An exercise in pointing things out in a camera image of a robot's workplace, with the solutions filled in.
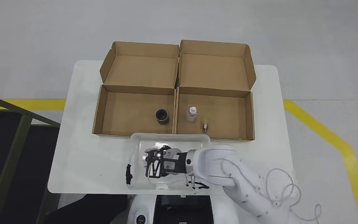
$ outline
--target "open cardboard box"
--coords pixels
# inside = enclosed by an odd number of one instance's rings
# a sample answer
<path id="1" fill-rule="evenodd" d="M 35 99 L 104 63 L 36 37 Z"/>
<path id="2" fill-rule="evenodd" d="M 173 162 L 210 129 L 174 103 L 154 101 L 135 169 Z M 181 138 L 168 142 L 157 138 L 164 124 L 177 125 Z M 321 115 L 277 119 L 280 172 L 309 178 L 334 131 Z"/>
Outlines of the open cardboard box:
<path id="1" fill-rule="evenodd" d="M 249 46 L 183 40 L 179 64 L 178 57 L 178 45 L 114 42 L 100 69 L 92 133 L 203 134 L 207 122 L 211 138 L 254 140 Z M 198 110 L 194 122 L 186 120 L 191 106 Z M 168 111 L 167 125 L 157 122 L 158 109 Z"/>
<path id="2" fill-rule="evenodd" d="M 246 44 L 183 40 L 177 89 L 177 134 L 203 134 L 211 138 L 254 140 L 255 125 L 251 87 L 256 75 Z M 194 122 L 186 113 L 197 107 Z"/>
<path id="3" fill-rule="evenodd" d="M 114 42 L 100 69 L 92 133 L 173 133 L 178 52 L 178 45 Z M 168 124 L 157 122 L 159 109 L 168 111 Z"/>

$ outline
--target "white bottle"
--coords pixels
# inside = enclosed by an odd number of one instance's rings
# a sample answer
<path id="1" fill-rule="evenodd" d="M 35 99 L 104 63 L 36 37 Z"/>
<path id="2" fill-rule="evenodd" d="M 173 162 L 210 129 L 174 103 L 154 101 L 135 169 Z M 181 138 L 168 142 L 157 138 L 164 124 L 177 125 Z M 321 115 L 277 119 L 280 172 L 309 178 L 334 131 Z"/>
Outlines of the white bottle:
<path id="1" fill-rule="evenodd" d="M 191 108 L 189 108 L 188 113 L 186 114 L 186 120 L 188 122 L 193 122 L 196 118 L 196 107 L 192 106 Z"/>

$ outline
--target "bottle cap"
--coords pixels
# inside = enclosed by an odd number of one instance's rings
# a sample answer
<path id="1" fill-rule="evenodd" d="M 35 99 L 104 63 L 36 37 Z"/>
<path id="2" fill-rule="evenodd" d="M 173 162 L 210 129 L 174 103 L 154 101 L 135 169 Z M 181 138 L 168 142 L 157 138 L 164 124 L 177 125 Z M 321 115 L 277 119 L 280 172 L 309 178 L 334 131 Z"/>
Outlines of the bottle cap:
<path id="1" fill-rule="evenodd" d="M 192 106 L 190 109 L 189 109 L 189 113 L 194 115 L 196 114 L 196 107 Z"/>

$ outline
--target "yellow floor line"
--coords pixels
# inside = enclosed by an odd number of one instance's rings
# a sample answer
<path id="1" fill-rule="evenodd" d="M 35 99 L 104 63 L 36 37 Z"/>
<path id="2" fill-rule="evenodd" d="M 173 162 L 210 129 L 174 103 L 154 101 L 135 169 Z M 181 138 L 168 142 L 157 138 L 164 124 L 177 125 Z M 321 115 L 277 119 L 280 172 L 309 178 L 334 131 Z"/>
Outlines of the yellow floor line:
<path id="1" fill-rule="evenodd" d="M 63 110 L 66 99 L 4 99 L 4 101 L 26 110 Z M 286 111 L 292 113 L 293 116 L 341 152 L 358 206 L 358 164 L 352 147 L 291 100 L 284 100 L 284 106 Z"/>
<path id="2" fill-rule="evenodd" d="M 26 110 L 63 110 L 66 99 L 4 99 Z"/>
<path id="3" fill-rule="evenodd" d="M 285 110 L 293 114 L 302 123 L 307 125 L 310 129 L 316 132 L 324 140 L 336 147 L 342 154 L 343 161 L 346 166 L 349 180 L 351 182 L 353 195 L 358 206 L 358 164 L 354 155 L 353 148 L 345 142 L 338 135 L 334 134 L 326 126 L 321 124 L 314 117 L 309 115 L 306 111 L 302 110 L 291 100 L 284 100 Z"/>

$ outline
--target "white table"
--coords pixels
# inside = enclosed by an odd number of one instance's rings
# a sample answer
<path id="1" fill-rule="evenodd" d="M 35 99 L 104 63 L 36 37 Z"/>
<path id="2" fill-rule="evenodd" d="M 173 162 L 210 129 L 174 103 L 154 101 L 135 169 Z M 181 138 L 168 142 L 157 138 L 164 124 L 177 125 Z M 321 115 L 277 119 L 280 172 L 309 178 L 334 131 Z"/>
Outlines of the white table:
<path id="1" fill-rule="evenodd" d="M 92 134 L 102 61 L 80 60 L 73 70 L 61 128 L 51 168 L 48 189 L 52 193 L 163 194 L 156 190 L 129 190 L 125 169 L 130 139 Z M 255 66 L 257 80 L 252 88 L 256 140 L 225 142 L 236 147 L 243 161 L 266 175 L 282 168 L 293 174 L 293 163 L 282 103 L 279 75 L 274 66 Z M 277 194 L 287 179 L 275 179 Z M 192 194 L 170 191 L 168 194 Z"/>

